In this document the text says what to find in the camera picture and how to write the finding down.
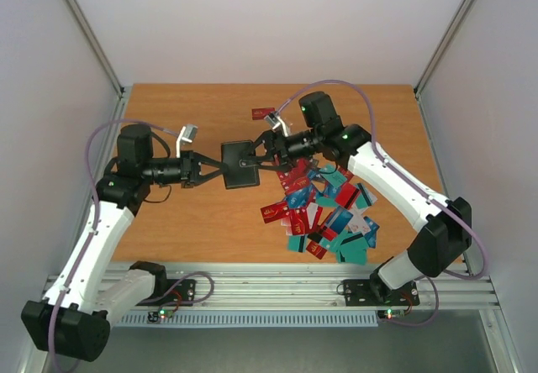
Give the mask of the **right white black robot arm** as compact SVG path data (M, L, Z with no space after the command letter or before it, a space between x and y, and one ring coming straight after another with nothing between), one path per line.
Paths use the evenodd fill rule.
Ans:
M417 235L405 251L371 273L370 291L378 302L391 302L402 286L421 276L437 277L471 246L472 208L465 199L450 200L428 188L376 143L373 129L344 125L327 93L312 92L298 103L307 130L267 130L243 150L238 163L275 161L274 170L289 171L298 160L321 154L388 199Z

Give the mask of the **black leather card holder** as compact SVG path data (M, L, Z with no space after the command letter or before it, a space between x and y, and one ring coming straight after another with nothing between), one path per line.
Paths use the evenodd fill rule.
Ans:
M245 160L250 156L247 150L251 144L251 140L241 140L221 145L221 161L226 165L226 171L223 174L224 186L227 190L260 185L257 166Z

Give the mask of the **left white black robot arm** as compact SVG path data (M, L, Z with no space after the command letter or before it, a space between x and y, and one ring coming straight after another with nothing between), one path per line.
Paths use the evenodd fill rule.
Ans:
M153 185L197 187L223 175L224 163L182 145L193 141L195 126L176 133L176 148L163 158L153 154L156 125L120 119L116 157L100 180L91 179L92 207L85 228L54 284L40 301L28 301L21 319L35 347L51 355L94 361L108 342L111 328L136 306L154 306L152 323L172 318L191 306L195 282L188 274L177 281L163 265L137 261L107 291L99 290L104 273L124 233Z

